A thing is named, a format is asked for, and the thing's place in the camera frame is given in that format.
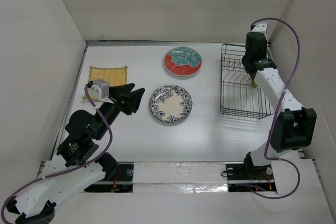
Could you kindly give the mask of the round bamboo plate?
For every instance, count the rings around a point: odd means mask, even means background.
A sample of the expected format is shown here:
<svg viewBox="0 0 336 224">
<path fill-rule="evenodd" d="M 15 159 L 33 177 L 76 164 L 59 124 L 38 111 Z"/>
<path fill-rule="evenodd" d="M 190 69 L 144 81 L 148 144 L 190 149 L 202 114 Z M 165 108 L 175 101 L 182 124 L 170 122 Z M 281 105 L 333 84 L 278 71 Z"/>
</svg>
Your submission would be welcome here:
<svg viewBox="0 0 336 224">
<path fill-rule="evenodd" d="M 252 79 L 251 80 L 251 86 L 252 86 L 252 88 L 257 88 L 258 87 L 258 84 Z"/>
</svg>

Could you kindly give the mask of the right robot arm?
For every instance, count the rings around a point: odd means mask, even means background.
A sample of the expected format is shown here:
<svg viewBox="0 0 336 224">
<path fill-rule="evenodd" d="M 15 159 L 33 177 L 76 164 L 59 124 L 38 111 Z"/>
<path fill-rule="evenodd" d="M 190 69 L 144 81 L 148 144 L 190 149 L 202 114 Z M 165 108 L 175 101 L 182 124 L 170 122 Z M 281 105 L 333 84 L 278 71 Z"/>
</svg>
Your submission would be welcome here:
<svg viewBox="0 0 336 224">
<path fill-rule="evenodd" d="M 249 152 L 242 166 L 246 177 L 255 178 L 272 161 L 311 144 L 317 114 L 314 109 L 305 108 L 286 88 L 276 64 L 267 57 L 264 33 L 248 32 L 245 49 L 242 59 L 245 70 L 274 109 L 274 122 L 268 140 Z"/>
</svg>

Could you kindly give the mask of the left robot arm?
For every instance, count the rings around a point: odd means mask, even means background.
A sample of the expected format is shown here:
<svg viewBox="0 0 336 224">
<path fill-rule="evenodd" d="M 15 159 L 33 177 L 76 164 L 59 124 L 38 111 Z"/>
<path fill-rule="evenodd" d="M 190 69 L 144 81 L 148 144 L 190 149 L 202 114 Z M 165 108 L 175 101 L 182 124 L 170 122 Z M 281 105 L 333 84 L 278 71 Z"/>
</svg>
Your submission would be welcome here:
<svg viewBox="0 0 336 224">
<path fill-rule="evenodd" d="M 131 115 L 139 109 L 145 89 L 134 87 L 134 83 L 111 87 L 104 80 L 85 85 L 95 114 L 77 110 L 70 116 L 65 126 L 68 136 L 41 174 L 3 203 L 4 223 L 8 223 L 6 211 L 17 215 L 15 223 L 50 223 L 69 198 L 99 180 L 115 178 L 119 164 L 108 153 L 113 140 L 111 124 L 120 113 Z"/>
</svg>

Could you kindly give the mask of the blue floral white plate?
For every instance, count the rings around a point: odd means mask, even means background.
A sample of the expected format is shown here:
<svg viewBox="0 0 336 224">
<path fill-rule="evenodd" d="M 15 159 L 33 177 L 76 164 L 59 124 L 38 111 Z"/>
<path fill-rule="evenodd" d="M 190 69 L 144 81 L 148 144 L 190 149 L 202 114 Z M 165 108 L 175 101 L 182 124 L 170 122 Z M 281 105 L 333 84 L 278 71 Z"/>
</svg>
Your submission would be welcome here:
<svg viewBox="0 0 336 224">
<path fill-rule="evenodd" d="M 164 85 L 150 96 L 149 108 L 152 115 L 164 123 L 177 123 L 186 119 L 193 106 L 189 92 L 178 85 Z"/>
</svg>

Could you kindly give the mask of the red teal ceramic plate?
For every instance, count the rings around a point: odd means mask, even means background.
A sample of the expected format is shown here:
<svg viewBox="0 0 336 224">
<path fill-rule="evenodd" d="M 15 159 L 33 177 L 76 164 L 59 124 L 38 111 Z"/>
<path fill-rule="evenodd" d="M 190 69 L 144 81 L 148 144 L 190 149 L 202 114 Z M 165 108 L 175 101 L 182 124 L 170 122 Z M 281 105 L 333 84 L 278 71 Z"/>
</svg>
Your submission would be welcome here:
<svg viewBox="0 0 336 224">
<path fill-rule="evenodd" d="M 164 57 L 166 69 L 177 76 L 196 74 L 202 66 L 201 55 L 193 48 L 180 46 L 169 50 Z"/>
</svg>

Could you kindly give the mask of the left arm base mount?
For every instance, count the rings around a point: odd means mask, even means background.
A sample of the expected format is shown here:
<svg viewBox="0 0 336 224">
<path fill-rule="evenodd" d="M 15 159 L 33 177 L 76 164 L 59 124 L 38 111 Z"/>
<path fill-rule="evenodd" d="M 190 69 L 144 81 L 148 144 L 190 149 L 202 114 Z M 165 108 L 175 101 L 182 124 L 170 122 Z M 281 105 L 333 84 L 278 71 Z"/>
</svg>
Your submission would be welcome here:
<svg viewBox="0 0 336 224">
<path fill-rule="evenodd" d="M 134 163 L 120 163 L 111 178 L 104 178 L 87 187 L 87 193 L 131 193 L 133 192 Z"/>
</svg>

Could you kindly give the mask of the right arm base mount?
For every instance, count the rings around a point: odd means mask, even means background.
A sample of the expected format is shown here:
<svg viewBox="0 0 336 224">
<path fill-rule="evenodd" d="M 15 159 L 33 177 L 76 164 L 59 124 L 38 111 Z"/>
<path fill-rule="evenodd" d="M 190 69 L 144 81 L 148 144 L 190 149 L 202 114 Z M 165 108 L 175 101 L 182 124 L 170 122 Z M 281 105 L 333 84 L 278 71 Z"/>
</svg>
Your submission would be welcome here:
<svg viewBox="0 0 336 224">
<path fill-rule="evenodd" d="M 259 167 L 257 170 L 247 173 L 243 163 L 227 163 L 222 176 L 227 178 L 228 191 L 254 192 L 276 191 L 276 183 L 271 165 Z"/>
</svg>

